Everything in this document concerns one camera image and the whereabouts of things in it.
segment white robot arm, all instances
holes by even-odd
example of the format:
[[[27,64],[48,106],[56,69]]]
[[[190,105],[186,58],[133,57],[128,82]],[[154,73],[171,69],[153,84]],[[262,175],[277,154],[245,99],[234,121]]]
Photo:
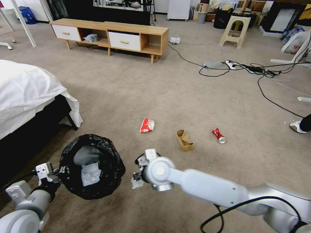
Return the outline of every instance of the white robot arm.
[[[145,154],[136,160],[136,163],[140,171],[133,174],[134,180],[142,179],[151,183],[157,191],[172,189],[175,183],[189,195],[225,208],[258,198],[260,200],[242,205],[237,210],[248,215],[263,215],[269,226],[279,233],[296,230],[296,232],[311,232],[310,199],[294,191],[269,183],[246,188],[194,169],[180,171],[175,168],[170,159],[158,157],[155,149],[146,150]],[[286,202],[297,210],[300,219]]]
[[[38,233],[49,219],[50,202],[61,182],[51,163],[36,166],[39,186],[31,190],[26,181],[19,181],[6,189],[16,203],[16,210],[0,219],[1,233]]]
[[[175,183],[192,196],[227,208],[225,211],[237,207],[248,215],[263,215],[279,233],[311,232],[311,202],[291,190],[268,183],[246,188],[197,170],[180,171],[170,159],[158,157],[155,149],[146,150],[135,162],[140,171],[133,174],[134,180],[151,183],[155,190],[170,190]],[[58,175],[62,168],[53,171],[50,163],[44,163],[36,167],[36,172],[39,186],[34,190],[25,181],[6,189],[17,207],[0,219],[1,233],[37,233],[46,224],[47,208],[61,184]]]

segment white drawer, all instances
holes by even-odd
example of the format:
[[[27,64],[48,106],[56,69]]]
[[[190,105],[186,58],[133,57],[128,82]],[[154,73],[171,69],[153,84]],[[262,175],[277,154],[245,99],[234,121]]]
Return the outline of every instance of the white drawer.
[[[81,41],[76,27],[53,25],[53,30],[57,38]]]
[[[140,51],[139,35],[108,32],[111,47]]]

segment beige carpet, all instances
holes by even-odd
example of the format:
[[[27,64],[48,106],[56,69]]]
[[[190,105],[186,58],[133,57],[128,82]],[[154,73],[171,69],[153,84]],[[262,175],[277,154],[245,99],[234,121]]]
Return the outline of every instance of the beige carpet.
[[[258,28],[248,30],[243,48],[237,50],[230,44],[218,46],[223,30],[213,28],[212,23],[157,19],[157,26],[169,27],[171,36],[181,37],[181,44],[174,48],[200,64],[231,59],[272,65],[271,58],[292,57],[280,52],[277,38],[262,36]],[[0,23],[3,32],[5,25]],[[299,117],[264,99],[258,76],[237,71],[204,77],[198,74],[199,67],[182,60],[171,48],[153,65],[141,54],[112,51],[108,57],[106,50],[88,50],[75,43],[69,51],[49,25],[32,25],[30,30],[36,48],[18,30],[6,35],[14,36],[17,44],[13,51],[0,46],[0,59],[40,66],[56,75],[80,101],[84,122],[78,131],[60,131],[20,175],[46,161],[57,167],[63,148],[85,133],[110,138],[126,166],[120,187],[101,200],[82,200],[61,186],[49,207],[51,216],[44,232],[199,232],[200,224],[217,211],[210,203],[188,196],[178,186],[166,193],[157,193],[147,184],[132,190],[130,179],[137,171],[134,160],[148,148],[156,148],[181,170],[194,168],[245,186],[275,183],[311,197],[311,134],[301,135],[288,127]],[[305,67],[296,66],[287,77],[277,78],[292,80],[285,85],[311,94],[310,70]],[[282,106],[303,116],[311,112],[310,104],[297,101],[299,94],[267,79],[261,85]],[[140,134],[145,117],[154,119],[155,128]],[[215,127],[227,138],[225,144],[219,144],[211,133]],[[195,150],[185,153],[180,149],[179,129],[189,133]],[[37,179],[29,183],[35,187]],[[0,217],[13,209],[10,202]],[[219,227],[216,220],[205,230],[216,232]],[[233,211],[225,216],[224,232],[273,231],[262,217]]]

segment white sneaker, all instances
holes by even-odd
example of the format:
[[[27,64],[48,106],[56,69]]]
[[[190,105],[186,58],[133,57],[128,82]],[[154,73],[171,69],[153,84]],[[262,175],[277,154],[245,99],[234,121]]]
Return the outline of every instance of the white sneaker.
[[[292,130],[294,130],[294,131],[296,131],[296,132],[298,132],[298,133],[307,133],[307,132],[305,132],[305,131],[302,131],[302,130],[300,129],[299,125],[300,125],[300,121],[295,121],[295,122],[293,122],[293,123],[290,123],[290,124],[289,124],[289,127],[290,127]]]

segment plastic stool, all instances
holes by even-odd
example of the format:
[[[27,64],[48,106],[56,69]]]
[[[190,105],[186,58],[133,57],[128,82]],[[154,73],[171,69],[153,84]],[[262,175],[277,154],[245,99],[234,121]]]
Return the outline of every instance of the plastic stool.
[[[221,36],[221,39],[219,41],[219,45],[223,46],[225,41],[233,41],[237,43],[236,48],[240,49],[243,46],[244,40],[245,40],[245,36],[246,36],[246,31],[249,25],[251,17],[243,17],[243,16],[234,16],[232,15],[230,17],[230,20],[228,22],[228,25],[225,29],[225,32],[223,33],[223,35]],[[240,34],[240,37],[233,37],[233,36],[229,36],[228,33],[232,28],[232,25],[234,22],[236,21],[242,21],[243,22],[243,28]]]

